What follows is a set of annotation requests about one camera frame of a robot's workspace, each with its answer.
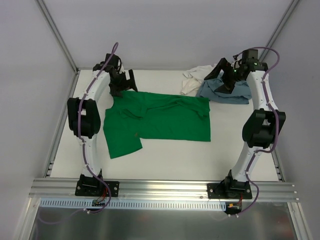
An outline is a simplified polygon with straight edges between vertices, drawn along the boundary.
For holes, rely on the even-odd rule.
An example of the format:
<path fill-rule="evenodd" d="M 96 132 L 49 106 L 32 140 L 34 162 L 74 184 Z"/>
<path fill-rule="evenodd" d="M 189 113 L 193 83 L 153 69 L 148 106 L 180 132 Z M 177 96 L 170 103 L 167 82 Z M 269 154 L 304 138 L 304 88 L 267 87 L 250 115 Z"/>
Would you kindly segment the green t-shirt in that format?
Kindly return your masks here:
<path fill-rule="evenodd" d="M 103 133 L 111 159 L 142 149 L 142 139 L 211 141 L 208 98 L 124 91 L 105 110 Z"/>

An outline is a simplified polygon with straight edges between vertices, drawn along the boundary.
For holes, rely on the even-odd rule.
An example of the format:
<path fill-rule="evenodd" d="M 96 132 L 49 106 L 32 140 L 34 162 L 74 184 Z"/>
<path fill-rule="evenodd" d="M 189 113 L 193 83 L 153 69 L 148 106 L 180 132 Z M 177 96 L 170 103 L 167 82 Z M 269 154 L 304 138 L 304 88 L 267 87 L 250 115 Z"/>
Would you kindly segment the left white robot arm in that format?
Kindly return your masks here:
<path fill-rule="evenodd" d="M 126 77 L 122 60 L 113 53 L 107 53 L 105 60 L 92 69 L 92 80 L 78 97 L 67 100 L 68 126 L 78 138 L 84 161 L 83 171 L 79 177 L 77 190 L 87 190 L 93 196 L 100 195 L 105 184 L 97 160 L 97 136 L 101 128 L 98 101 L 109 87 L 113 97 L 122 97 L 123 91 L 138 91 L 133 70 Z"/>

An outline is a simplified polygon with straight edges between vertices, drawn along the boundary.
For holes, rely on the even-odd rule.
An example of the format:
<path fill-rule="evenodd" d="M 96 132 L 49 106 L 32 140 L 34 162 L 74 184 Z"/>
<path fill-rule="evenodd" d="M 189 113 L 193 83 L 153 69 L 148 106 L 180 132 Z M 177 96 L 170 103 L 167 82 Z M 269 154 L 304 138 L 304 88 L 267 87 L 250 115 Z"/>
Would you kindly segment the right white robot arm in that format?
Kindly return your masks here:
<path fill-rule="evenodd" d="M 271 153 L 278 142 L 286 114 L 276 106 L 269 84 L 267 63 L 258 59 L 259 47 L 243 50 L 234 55 L 234 63 L 221 58 L 205 80 L 215 79 L 222 73 L 222 86 L 217 93 L 230 94 L 237 82 L 246 81 L 250 88 L 253 112 L 242 129 L 244 142 L 240 156 L 228 175 L 216 186 L 208 186 L 208 195 L 235 199 L 239 196 L 251 196 L 250 174 L 262 153 Z"/>

